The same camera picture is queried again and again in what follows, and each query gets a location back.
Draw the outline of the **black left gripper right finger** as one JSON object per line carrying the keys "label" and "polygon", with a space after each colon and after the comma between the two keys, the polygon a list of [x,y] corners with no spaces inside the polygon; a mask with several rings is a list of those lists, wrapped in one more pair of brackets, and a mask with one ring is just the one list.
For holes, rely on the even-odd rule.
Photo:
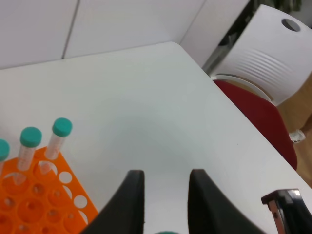
{"label": "black left gripper right finger", "polygon": [[191,234],[262,234],[219,190],[203,169],[189,178],[188,228]]}

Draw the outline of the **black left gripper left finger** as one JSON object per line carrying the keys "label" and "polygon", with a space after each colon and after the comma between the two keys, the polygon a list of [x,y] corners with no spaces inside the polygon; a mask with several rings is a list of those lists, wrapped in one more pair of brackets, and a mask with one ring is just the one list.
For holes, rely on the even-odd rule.
{"label": "black left gripper left finger", "polygon": [[130,170],[110,201],[82,233],[142,234],[144,205],[145,174],[142,170]]}

